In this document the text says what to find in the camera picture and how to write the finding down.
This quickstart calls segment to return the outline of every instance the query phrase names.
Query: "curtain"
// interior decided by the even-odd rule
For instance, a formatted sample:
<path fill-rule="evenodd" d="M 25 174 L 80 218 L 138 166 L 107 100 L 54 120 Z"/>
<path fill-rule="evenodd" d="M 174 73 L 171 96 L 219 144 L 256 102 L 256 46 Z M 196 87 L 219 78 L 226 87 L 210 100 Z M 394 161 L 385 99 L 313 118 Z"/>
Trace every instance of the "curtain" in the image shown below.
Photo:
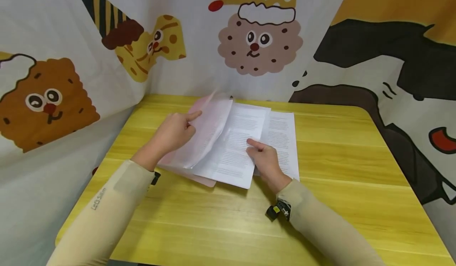
<path fill-rule="evenodd" d="M 221 87 L 365 109 L 454 256 L 454 2 L 0 0 L 2 265 L 45 264 L 145 94 Z"/>
<path fill-rule="evenodd" d="M 456 257 L 456 0 L 344 0 L 290 102 L 368 111 Z"/>

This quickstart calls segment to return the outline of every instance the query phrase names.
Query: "left hand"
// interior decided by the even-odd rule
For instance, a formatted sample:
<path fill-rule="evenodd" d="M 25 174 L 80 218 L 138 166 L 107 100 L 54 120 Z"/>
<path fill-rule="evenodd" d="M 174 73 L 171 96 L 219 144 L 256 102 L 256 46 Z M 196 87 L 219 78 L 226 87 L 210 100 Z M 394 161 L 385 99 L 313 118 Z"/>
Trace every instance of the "left hand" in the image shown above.
<path fill-rule="evenodd" d="M 191 114 L 169 114 L 154 136 L 133 155 L 131 160 L 153 171 L 163 156 L 181 148 L 193 137 L 196 129 L 189 122 L 194 121 L 201 114 L 200 110 Z"/>

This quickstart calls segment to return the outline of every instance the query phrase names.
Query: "wood grain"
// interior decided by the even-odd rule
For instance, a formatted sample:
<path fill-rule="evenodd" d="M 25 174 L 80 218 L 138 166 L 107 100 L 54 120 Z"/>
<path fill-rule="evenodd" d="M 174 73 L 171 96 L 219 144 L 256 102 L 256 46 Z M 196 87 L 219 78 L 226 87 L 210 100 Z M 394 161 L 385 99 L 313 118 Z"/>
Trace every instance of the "wood grain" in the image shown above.
<path fill-rule="evenodd" d="M 81 195 L 56 243 L 112 173 L 168 113 L 196 98 L 148 95 L 137 105 Z M 454 265 L 368 113 L 358 107 L 238 101 L 295 113 L 300 180 L 372 244 L 387 265 Z M 163 174 L 138 206 L 112 259 L 154 265 L 330 265 L 283 218 L 264 215 L 274 197 L 206 188 Z"/>

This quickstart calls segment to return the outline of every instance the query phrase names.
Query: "forearm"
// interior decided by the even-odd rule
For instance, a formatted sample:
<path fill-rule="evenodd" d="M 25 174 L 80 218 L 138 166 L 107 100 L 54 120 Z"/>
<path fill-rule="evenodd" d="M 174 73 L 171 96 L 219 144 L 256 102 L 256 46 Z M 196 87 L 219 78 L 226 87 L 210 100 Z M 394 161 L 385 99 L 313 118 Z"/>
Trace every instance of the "forearm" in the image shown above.
<path fill-rule="evenodd" d="M 71 224 L 47 265 L 105 265 L 154 176 L 125 161 Z"/>
<path fill-rule="evenodd" d="M 338 266 L 384 265 L 366 239 L 340 215 L 293 180 L 278 198 L 291 205 L 293 227 Z"/>

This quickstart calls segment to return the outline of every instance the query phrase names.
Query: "stack of paper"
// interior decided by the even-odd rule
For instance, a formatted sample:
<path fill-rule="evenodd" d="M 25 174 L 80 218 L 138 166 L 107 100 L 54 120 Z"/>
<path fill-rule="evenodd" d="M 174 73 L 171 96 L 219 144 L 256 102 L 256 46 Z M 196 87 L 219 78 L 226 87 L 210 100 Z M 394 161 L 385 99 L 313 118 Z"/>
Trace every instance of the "stack of paper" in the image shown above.
<path fill-rule="evenodd" d="M 212 93 L 199 99 L 189 112 L 202 110 L 191 122 L 197 132 L 183 147 L 166 155 L 159 167 L 213 187 L 216 181 L 250 188 L 255 165 L 247 155 L 253 138 L 275 147 L 282 171 L 299 180 L 293 113 L 233 103 Z"/>

